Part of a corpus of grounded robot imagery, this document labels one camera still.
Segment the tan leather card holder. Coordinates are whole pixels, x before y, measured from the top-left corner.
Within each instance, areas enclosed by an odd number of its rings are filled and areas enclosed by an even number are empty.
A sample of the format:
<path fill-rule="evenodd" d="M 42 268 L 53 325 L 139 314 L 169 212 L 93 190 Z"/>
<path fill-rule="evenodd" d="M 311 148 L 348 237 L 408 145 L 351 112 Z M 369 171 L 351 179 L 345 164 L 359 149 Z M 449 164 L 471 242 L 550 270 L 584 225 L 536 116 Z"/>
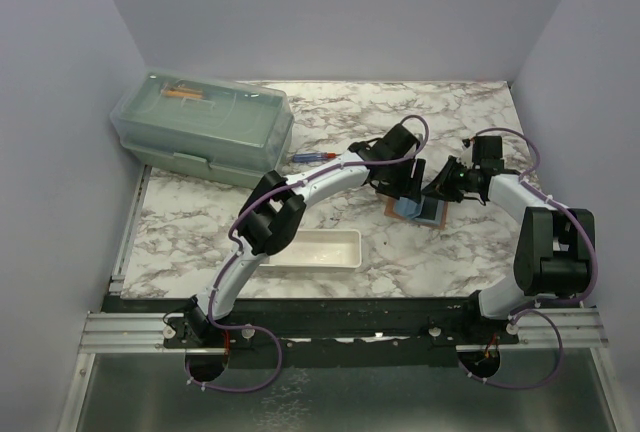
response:
<path fill-rule="evenodd" d="M 446 223 L 448 204 L 442 200 L 421 197 L 420 202 L 409 198 L 389 198 L 384 215 L 413 225 L 432 229 L 443 229 Z"/>

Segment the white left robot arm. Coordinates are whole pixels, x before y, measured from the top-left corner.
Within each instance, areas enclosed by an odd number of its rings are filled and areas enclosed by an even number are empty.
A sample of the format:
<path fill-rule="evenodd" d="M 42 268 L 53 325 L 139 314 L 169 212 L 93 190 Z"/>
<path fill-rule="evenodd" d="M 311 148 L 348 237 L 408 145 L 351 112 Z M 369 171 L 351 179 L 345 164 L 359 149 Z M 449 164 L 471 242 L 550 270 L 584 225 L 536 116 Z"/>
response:
<path fill-rule="evenodd" d="M 420 121 L 418 138 L 405 126 Z M 407 116 L 383 137 L 352 143 L 329 162 L 306 172 L 265 174 L 241 208 L 228 232 L 234 243 L 205 289 L 189 299 L 184 311 L 187 334 L 201 347 L 214 345 L 235 301 L 258 266 L 287 248 L 307 209 L 343 191 L 373 182 L 409 176 L 428 142 L 429 126 L 420 116 Z"/>

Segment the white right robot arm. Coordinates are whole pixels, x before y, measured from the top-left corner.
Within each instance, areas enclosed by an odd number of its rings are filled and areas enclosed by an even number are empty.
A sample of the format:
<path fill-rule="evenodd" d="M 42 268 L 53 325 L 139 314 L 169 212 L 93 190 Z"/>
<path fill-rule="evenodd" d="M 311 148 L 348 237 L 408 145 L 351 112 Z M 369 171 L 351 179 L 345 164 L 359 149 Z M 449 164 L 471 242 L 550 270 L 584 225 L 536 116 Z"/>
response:
<path fill-rule="evenodd" d="M 463 141 L 423 193 L 444 202 L 477 199 L 504 210 L 520 226 L 512 272 L 477 293 L 477 307 L 460 319 L 460 331 L 480 344 L 496 321 L 540 305 L 573 306 L 592 292 L 598 273 L 595 218 L 536 188 L 527 172 L 506 167 L 502 138 L 477 134 Z"/>

